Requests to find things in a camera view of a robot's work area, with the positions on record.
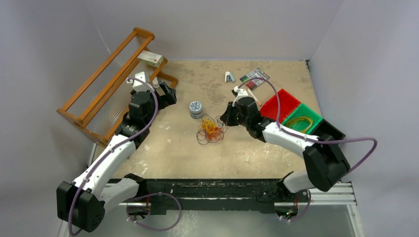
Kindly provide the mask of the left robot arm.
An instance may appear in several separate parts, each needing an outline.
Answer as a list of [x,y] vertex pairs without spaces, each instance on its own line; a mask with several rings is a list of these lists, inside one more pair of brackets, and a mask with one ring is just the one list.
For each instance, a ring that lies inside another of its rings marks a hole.
[[128,112],[109,144],[81,175],[72,182],[63,181],[56,189],[57,216],[67,223],[71,237],[97,229],[105,214],[126,200],[141,202],[166,195],[147,188],[145,180],[130,176],[107,186],[123,161],[146,139],[158,111],[177,102],[176,90],[165,82],[159,83],[160,95],[146,82],[128,81],[133,88]]

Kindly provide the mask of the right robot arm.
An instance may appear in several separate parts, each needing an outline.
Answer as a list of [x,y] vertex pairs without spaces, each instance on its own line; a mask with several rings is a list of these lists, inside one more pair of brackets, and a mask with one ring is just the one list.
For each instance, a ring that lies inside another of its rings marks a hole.
[[279,126],[273,119],[261,115],[251,97],[229,102],[220,120],[226,126],[241,125],[254,139],[278,145],[303,158],[305,170],[285,177],[277,188],[279,198],[284,201],[311,188],[327,192],[350,170],[346,157],[331,136],[307,135]]

